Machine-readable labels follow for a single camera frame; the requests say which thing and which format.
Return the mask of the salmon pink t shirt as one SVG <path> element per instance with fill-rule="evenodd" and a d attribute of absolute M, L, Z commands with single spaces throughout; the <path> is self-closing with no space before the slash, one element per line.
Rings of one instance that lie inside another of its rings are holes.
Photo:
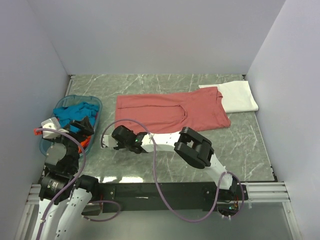
<path fill-rule="evenodd" d="M 119 95 L 116 99 L 115 126 L 124 125 L 135 133 L 168 134 L 183 127 L 207 131 L 231 125 L 217 87 L 168 94 Z"/>

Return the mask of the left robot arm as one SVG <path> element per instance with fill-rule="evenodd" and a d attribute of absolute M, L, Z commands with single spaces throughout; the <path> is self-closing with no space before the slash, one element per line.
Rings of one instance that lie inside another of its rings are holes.
<path fill-rule="evenodd" d="M 34 130 L 51 142 L 46 151 L 44 177 L 40 181 L 39 207 L 33 240 L 66 240 L 71 234 L 71 222 L 81 216 L 89 201 L 100 195 L 98 179 L 82 175 L 80 157 L 86 152 L 82 142 L 95 131 L 89 117 L 71 120 L 62 126 L 56 117 L 41 123 Z"/>

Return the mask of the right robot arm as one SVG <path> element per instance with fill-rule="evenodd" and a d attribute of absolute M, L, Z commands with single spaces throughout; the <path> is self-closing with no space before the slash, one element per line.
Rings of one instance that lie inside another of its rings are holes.
<path fill-rule="evenodd" d="M 191 129 L 183 127 L 181 131 L 173 133 L 134 133 L 133 130 L 120 125 L 114 129 L 111 136 L 104 137 L 107 141 L 113 140 L 115 150 L 126 149 L 135 154 L 146 154 L 155 151 L 175 152 L 188 165 L 195 169 L 204 170 L 211 180 L 219 185 L 219 202 L 248 199 L 245 187 L 239 184 L 237 178 L 227 173 L 226 167 L 218 160 L 212 142 Z"/>

